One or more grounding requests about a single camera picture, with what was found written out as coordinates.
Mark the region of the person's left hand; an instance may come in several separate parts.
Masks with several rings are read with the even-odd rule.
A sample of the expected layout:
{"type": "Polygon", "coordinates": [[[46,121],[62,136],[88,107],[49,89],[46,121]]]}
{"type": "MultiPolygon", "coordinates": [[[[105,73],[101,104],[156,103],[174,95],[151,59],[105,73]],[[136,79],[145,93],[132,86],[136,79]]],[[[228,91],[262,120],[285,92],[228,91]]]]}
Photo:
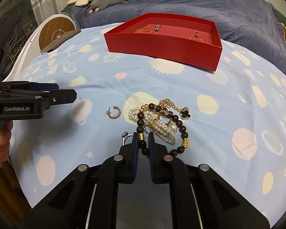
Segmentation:
{"type": "Polygon", "coordinates": [[[4,162],[9,157],[10,139],[12,136],[13,122],[7,121],[0,130],[0,162],[4,162]]]}

